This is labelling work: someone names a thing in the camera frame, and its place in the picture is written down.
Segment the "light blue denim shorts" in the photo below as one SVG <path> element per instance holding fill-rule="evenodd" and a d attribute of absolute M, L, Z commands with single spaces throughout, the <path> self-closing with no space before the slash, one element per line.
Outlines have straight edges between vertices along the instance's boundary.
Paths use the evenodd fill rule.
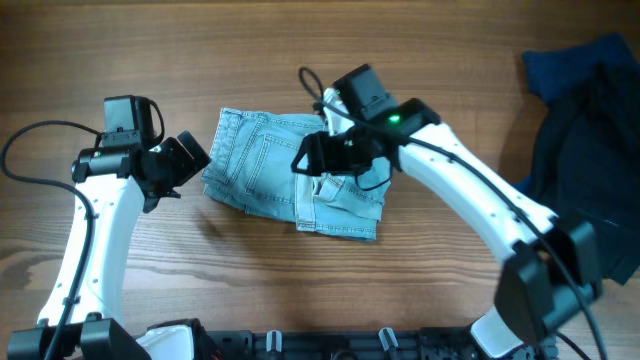
<path fill-rule="evenodd" d="M 390 185 L 386 159 L 356 178 L 291 170 L 304 136 L 325 128 L 317 115 L 223 108 L 201 176 L 204 193 L 249 215 L 292 222 L 299 231 L 374 241 Z"/>

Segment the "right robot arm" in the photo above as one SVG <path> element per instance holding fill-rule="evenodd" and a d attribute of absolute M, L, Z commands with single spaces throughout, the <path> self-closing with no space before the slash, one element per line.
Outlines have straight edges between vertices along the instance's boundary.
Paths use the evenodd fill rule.
<path fill-rule="evenodd" d="M 591 304 L 602 293 L 592 225 L 559 216 L 515 189 L 480 161 L 423 101 L 398 102 L 374 69 L 362 65 L 324 88 L 309 68 L 298 71 L 328 129 L 303 139 L 294 173 L 359 179 L 378 158 L 438 195 L 484 241 L 500 264 L 492 308 L 468 330 L 477 351 L 499 359 L 557 337 L 583 315 L 606 355 Z"/>

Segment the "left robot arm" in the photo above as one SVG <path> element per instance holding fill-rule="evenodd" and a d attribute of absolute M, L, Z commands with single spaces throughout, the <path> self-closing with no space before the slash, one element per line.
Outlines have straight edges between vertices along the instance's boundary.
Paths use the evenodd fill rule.
<path fill-rule="evenodd" d="M 210 158 L 189 132 L 153 128 L 158 105 L 142 96 L 104 101 L 105 129 L 72 164 L 72 228 L 55 286 L 34 328 L 12 333 L 10 359 L 211 359 L 216 346 L 196 319 L 164 322 L 143 335 L 121 324 L 122 289 L 138 217 L 178 198 Z"/>

